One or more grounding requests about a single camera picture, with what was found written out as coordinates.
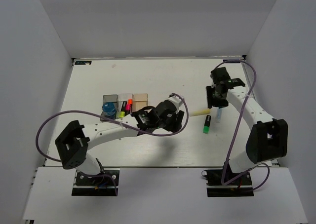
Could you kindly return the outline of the pastel blue marker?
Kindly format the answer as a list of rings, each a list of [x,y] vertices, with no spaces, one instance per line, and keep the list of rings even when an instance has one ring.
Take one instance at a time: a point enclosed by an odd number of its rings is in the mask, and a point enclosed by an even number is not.
[[[218,108],[217,113],[216,113],[216,122],[217,123],[221,122],[221,117],[222,117],[222,108]]]

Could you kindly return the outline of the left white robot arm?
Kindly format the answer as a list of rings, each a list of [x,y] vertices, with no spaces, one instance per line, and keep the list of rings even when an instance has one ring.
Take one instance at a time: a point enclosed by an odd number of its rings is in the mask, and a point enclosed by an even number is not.
[[[104,171],[98,159],[88,153],[90,149],[121,138],[154,135],[157,129],[177,133],[184,117],[182,104],[171,96],[156,107],[144,107],[120,119],[90,125],[71,121],[55,140],[63,168],[77,169],[93,184],[101,183]]]

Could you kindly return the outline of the pink cap highlighter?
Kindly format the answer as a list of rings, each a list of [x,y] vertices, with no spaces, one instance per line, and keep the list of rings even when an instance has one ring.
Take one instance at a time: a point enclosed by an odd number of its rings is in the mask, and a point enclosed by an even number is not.
[[[130,114],[131,111],[131,104],[127,104],[125,106],[125,116],[127,116],[128,114]]]

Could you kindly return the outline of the green cap highlighter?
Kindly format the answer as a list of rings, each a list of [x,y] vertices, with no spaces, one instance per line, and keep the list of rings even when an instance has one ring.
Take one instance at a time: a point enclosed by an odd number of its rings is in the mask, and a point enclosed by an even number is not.
[[[204,134],[209,133],[210,123],[211,123],[211,115],[207,115],[205,118],[204,126],[203,126],[203,133]]]

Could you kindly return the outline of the orange cap highlighter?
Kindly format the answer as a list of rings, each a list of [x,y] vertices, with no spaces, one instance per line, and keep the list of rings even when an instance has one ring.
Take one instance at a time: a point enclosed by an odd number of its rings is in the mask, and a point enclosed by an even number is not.
[[[130,114],[132,112],[132,104],[133,104],[133,100],[129,99],[126,105],[126,111],[128,114]]]

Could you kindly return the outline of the yellow cap highlighter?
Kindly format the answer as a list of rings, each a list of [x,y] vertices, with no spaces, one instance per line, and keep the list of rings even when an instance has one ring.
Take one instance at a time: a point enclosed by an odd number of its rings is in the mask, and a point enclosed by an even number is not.
[[[122,101],[120,111],[118,112],[118,118],[123,118],[123,117],[125,117],[125,108],[126,108],[126,105],[127,105],[127,101]]]

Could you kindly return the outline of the pastel yellow marker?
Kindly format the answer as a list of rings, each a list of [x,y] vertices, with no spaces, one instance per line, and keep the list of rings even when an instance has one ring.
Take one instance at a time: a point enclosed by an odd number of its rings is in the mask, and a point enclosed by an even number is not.
[[[211,109],[198,110],[198,111],[190,112],[189,116],[207,115],[210,113],[210,111]]]

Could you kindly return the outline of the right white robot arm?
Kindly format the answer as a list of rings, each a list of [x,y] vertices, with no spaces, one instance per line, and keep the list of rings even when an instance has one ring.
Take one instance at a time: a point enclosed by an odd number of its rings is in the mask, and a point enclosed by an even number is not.
[[[224,162],[223,179],[234,184],[241,178],[241,173],[286,156],[288,124],[284,119],[268,114],[246,92],[245,83],[240,78],[231,78],[226,68],[212,70],[210,77],[212,85],[206,88],[208,107],[234,106],[239,112],[238,123],[244,120],[250,129],[244,151],[233,158],[228,156]]]

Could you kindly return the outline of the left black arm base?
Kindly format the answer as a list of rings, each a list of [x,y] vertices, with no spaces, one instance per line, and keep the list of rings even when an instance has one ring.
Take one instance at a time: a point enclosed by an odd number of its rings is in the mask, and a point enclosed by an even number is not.
[[[119,168],[103,167],[105,177],[89,178],[76,172],[72,196],[115,197],[119,191]]]

